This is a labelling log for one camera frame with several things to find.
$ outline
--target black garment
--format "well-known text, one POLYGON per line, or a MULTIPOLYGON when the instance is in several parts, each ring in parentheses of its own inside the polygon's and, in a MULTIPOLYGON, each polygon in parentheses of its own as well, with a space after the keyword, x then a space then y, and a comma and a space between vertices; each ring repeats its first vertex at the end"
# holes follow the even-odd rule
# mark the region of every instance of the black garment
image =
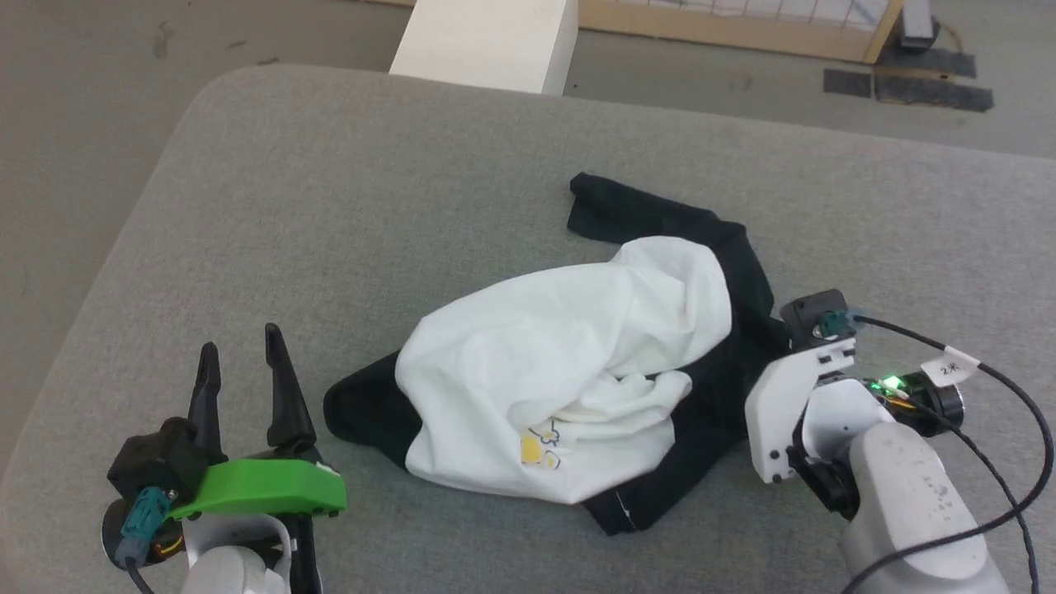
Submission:
MULTIPOLYGON (((788 335, 770 317, 773 294, 743 225, 586 173, 571 181, 571 190, 569 230, 612 243, 671 236, 706 245, 733 304, 730 336, 682 368, 693 389, 672 412, 675 445, 659 466, 584 502, 606 534, 636 532, 653 525, 747 437, 744 398, 767 364, 789 353, 788 335)), ((398 354, 337 383, 323 400, 323 416, 338 438, 377 447, 406 469, 421 419, 396 386, 398 354)))

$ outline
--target wooden frame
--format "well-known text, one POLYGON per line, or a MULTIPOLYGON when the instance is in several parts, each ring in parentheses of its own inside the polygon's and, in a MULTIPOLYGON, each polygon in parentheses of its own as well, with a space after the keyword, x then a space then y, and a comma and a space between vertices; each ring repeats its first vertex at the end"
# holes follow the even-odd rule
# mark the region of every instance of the wooden frame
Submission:
MULTIPOLYGON (((413 6, 415 0, 372 0, 413 6)), ((610 0, 579 0, 580 27, 660 39, 748 48, 874 63, 906 0, 889 0, 875 31, 694 11, 610 0)))

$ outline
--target green led light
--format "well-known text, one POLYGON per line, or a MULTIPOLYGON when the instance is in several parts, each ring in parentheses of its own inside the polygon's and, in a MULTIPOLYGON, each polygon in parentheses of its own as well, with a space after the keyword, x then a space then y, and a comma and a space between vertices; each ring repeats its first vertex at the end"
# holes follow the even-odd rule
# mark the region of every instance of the green led light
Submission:
POLYGON ((894 375, 885 377, 881 379, 880 383, 883 384, 888 390, 898 390, 902 387, 902 379, 899 379, 894 375))

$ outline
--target green plastic bracket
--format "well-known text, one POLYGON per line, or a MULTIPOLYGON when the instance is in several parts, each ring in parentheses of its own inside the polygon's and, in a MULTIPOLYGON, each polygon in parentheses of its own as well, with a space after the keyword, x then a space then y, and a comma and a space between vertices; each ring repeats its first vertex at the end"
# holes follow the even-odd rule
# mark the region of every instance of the green plastic bracket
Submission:
POLYGON ((304 460, 240 458, 210 466, 194 501, 169 512, 203 514, 331 514, 348 506, 344 480, 304 460))

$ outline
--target gray fabric tabletop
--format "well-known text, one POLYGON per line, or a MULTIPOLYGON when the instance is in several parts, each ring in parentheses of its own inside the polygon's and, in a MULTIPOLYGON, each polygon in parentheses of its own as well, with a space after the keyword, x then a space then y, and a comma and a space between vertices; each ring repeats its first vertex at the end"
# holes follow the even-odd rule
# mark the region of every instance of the gray fabric tabletop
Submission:
MULTIPOLYGON (((195 99, 62 347, 2 485, 20 591, 133 592, 105 559, 106 471, 124 440, 185 414, 220 348, 231 456, 265 448, 263 328, 284 331, 348 511, 317 522, 331 592, 833 592, 844 524, 799 482, 763 485, 747 445, 652 530, 608 538, 580 507, 461 493, 340 442, 333 383, 422 315, 498 280, 608 259, 565 229, 568 181, 609 177, 747 225, 778 304, 837 286, 878 317, 992 363, 1056 419, 1048 315, 1056 163, 715 115, 492 92, 307 67, 243 70, 195 99)), ((860 335, 857 371, 926 349, 860 335)), ((1017 494, 1040 468, 1025 409, 964 385, 965 430, 1017 494)), ((934 440, 977 519, 1007 505, 954 438, 934 440)), ((1029 513, 1056 588, 1056 499, 1029 513)), ((1014 527, 989 549, 1014 592, 1014 527)), ((183 557, 145 572, 178 592, 183 557)))

